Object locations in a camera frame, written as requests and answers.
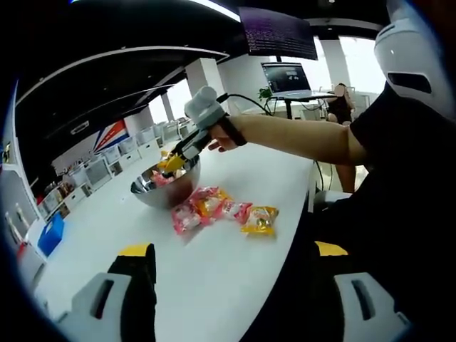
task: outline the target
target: ceiling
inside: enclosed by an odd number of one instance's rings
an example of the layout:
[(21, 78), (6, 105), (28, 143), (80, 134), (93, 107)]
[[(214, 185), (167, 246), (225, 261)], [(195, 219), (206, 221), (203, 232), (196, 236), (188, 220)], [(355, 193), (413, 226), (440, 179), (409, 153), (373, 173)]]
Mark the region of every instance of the ceiling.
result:
[[(303, 19), (388, 23), (381, 0), (369, 1), (368, 9), (364, 0), (336, 0), (334, 4), (328, 0), (213, 2), (235, 13), (239, 6), (253, 6)], [(26, 22), (24, 26), (33, 34), (28, 35), (21, 59), (16, 124), (30, 180), (37, 176), (40, 165), (50, 163), (91, 133), (138, 112), (160, 91), (146, 98), (143, 93), (130, 94), (156, 86), (197, 58), (220, 59), (223, 53), (235, 57), (247, 52), (241, 24), (188, 0), (79, 0), (60, 8), (43, 23), (33, 26)], [(337, 34), (375, 36), (375, 31), (364, 28), (339, 26), (331, 33), (327, 27), (313, 29), (322, 38)], [(131, 51), (156, 46), (208, 51)], [(49, 78), (72, 63), (109, 51), (119, 53), (79, 63)], [(173, 84), (183, 77), (180, 73), (162, 83)], [(90, 122), (88, 129), (79, 135), (69, 133), (86, 120)], [(37, 146), (42, 153), (36, 153)]]

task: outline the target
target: white robot head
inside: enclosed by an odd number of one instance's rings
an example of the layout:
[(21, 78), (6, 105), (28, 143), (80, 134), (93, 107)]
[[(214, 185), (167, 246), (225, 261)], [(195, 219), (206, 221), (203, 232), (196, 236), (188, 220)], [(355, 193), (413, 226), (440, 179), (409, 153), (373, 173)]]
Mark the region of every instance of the white robot head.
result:
[(452, 84), (434, 32), (406, 0), (388, 0), (391, 24), (375, 41), (375, 56), (391, 88), (456, 121)]

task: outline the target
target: laptop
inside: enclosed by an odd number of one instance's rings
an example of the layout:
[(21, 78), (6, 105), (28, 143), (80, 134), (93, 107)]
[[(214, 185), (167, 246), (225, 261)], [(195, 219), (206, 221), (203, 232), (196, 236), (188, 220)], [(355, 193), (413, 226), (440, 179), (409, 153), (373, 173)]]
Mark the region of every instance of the laptop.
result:
[(300, 63), (261, 63), (272, 96), (284, 100), (312, 100), (334, 98), (334, 94), (311, 90)]

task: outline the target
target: stainless steel bowl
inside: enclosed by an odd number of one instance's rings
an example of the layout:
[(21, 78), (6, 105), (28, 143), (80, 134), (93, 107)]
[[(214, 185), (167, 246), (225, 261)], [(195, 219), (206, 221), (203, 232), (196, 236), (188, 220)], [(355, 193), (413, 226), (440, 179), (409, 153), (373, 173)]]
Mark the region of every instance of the stainless steel bowl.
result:
[(157, 165), (144, 171), (133, 183), (130, 191), (151, 207), (170, 209), (184, 202), (196, 189), (200, 180), (200, 157), (196, 156), (181, 168), (182, 175), (171, 183), (157, 186), (152, 181), (152, 171), (161, 172)]

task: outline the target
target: black shirt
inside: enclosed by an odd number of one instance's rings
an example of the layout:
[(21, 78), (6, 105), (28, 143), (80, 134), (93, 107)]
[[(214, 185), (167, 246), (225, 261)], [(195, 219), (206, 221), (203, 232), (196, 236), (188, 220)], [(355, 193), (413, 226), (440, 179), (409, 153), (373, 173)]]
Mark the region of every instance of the black shirt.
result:
[(345, 247), (412, 321), (441, 328), (453, 297), (456, 125), (387, 85), (351, 131), (373, 167), (339, 201)]
[(348, 107), (345, 96), (341, 96), (332, 102), (328, 102), (328, 112), (334, 114), (337, 117), (337, 122), (340, 124), (346, 121), (351, 122), (351, 109)]

